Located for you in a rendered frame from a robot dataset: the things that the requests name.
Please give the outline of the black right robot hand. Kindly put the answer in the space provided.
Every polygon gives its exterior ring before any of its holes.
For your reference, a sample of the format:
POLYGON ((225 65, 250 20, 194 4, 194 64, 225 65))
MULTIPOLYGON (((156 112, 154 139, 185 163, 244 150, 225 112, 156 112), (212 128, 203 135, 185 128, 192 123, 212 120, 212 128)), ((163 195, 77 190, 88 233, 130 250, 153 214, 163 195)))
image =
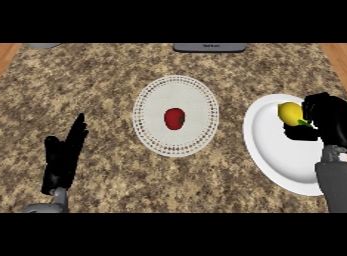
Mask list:
POLYGON ((315 127, 284 125, 284 134, 291 140, 318 141, 336 145, 347 153, 347 102, 327 92, 309 95, 302 103, 303 118, 315 127))

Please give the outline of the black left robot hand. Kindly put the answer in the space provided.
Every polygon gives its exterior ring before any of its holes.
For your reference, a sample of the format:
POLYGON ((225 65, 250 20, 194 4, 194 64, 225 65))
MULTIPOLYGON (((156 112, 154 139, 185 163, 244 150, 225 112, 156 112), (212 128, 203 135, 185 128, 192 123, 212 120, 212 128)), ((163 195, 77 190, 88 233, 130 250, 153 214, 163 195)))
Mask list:
POLYGON ((61 141, 55 136, 48 136, 45 139, 46 169, 42 182, 42 193, 45 195, 49 195, 58 187, 64 189, 71 187, 79 156, 89 134, 86 127, 85 114, 80 113, 65 140, 61 141))

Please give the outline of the yellow lemon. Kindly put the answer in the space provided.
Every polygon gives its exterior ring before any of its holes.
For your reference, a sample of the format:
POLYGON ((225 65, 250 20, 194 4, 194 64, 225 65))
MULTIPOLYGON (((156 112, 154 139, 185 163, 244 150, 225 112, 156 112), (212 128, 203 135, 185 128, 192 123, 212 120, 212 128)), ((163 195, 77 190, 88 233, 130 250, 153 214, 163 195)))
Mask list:
POLYGON ((288 126, 311 126, 303 118, 303 109, 296 102, 285 102, 278 105, 278 117, 288 126))

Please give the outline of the white plate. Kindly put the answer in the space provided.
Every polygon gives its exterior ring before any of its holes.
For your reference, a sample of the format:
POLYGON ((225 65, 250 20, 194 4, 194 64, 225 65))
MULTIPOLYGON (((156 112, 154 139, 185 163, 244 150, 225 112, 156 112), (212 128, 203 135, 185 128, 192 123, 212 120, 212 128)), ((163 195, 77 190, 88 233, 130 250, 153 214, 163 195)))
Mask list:
POLYGON ((278 105, 302 104, 303 99, 288 94, 260 97, 244 116, 243 134, 252 159, 269 180, 290 192, 321 196, 315 164, 321 161, 322 141, 296 141, 284 134, 278 105))

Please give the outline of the white round dotted placemat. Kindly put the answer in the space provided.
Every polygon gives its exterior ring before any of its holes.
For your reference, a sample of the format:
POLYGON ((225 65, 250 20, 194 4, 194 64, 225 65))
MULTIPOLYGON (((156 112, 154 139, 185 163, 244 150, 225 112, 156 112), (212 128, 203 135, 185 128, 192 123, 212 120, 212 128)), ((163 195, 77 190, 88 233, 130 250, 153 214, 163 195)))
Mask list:
POLYGON ((175 158, 195 154, 218 131, 219 106, 212 90, 188 76, 161 77, 139 93, 132 121, 151 151, 175 158))

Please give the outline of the red tomato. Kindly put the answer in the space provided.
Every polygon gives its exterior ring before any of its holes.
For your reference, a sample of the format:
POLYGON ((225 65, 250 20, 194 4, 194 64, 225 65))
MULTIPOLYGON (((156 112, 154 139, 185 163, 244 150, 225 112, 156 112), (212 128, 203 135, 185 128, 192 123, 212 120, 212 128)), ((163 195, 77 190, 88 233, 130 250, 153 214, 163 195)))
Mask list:
POLYGON ((181 108, 172 108, 164 113, 164 123, 170 130, 179 130, 185 122, 185 112, 181 108))

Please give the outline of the grey rounded object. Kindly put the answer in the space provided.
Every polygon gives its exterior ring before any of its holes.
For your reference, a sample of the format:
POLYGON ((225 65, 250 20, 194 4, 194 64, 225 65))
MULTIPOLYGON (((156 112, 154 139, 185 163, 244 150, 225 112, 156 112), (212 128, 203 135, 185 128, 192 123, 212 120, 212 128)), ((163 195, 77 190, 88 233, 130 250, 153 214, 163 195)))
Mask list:
POLYGON ((61 43, 29 43, 33 48, 49 49, 61 45, 61 43))

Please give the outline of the dark grey flat appliance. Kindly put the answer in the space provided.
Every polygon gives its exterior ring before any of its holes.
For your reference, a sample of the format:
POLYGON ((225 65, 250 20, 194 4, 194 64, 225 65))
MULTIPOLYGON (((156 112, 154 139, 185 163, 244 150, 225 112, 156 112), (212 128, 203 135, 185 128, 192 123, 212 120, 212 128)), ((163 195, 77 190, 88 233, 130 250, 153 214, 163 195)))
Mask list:
POLYGON ((247 48, 246 43, 175 43, 173 50, 184 53, 237 53, 247 48))

